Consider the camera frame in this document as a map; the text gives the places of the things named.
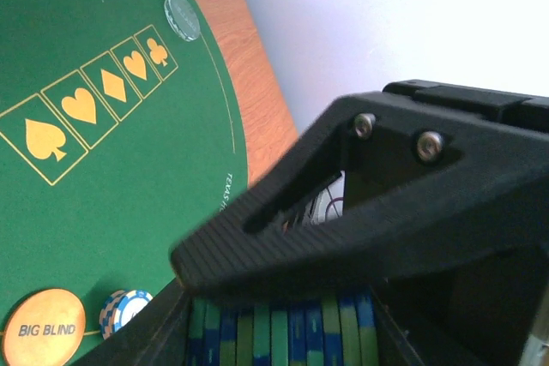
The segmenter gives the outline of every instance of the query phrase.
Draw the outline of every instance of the blue and white poker chip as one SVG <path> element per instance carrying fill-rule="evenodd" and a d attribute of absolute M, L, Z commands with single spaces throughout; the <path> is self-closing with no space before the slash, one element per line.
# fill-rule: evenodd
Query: blue and white poker chip
<path fill-rule="evenodd" d="M 120 290 L 113 292 L 103 303 L 100 311 L 100 331 L 103 339 L 108 338 L 111 335 L 110 320 L 112 318 L 114 305 L 124 296 L 128 291 Z"/>
<path fill-rule="evenodd" d="M 151 300 L 153 296 L 147 291 L 135 290 L 125 293 L 113 308 L 112 333 L 131 321 Z"/>

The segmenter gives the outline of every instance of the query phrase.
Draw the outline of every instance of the yellow diamond symbol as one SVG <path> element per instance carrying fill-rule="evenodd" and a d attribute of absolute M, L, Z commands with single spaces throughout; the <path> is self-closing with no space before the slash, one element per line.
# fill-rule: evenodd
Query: yellow diamond symbol
<path fill-rule="evenodd" d="M 107 96 L 126 103 L 126 88 L 121 77 L 102 69 L 101 79 L 103 80 L 103 91 Z"/>

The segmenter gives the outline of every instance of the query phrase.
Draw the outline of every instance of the yellow heart symbol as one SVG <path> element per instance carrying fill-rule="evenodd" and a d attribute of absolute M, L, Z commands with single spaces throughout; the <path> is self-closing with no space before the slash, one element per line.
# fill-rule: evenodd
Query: yellow heart symbol
<path fill-rule="evenodd" d="M 72 96 L 64 97 L 61 100 L 61 106 L 74 119 L 92 124 L 97 122 L 94 96 L 83 87 L 78 87 L 75 90 L 74 98 Z"/>
<path fill-rule="evenodd" d="M 131 57 L 124 57 L 124 66 L 134 76 L 141 77 L 144 81 L 147 79 L 147 66 L 145 59 L 138 51 L 132 51 Z"/>

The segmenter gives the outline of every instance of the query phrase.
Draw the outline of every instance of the white wall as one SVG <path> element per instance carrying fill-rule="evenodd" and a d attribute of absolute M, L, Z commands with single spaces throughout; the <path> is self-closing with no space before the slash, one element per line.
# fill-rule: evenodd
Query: white wall
<path fill-rule="evenodd" d="M 421 78 L 549 96 L 549 0 L 247 0 L 298 129 Z"/>

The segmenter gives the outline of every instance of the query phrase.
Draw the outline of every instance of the green poker chip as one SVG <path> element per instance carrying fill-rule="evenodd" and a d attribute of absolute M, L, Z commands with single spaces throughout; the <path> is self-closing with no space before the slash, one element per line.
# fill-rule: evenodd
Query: green poker chip
<path fill-rule="evenodd" d="M 183 40 L 191 42 L 200 37 L 200 22 L 187 0 L 165 0 L 164 12 L 173 31 Z"/>
<path fill-rule="evenodd" d="M 240 310 L 195 300 L 184 366 L 206 364 L 378 366 L 371 296 L 362 291 Z"/>

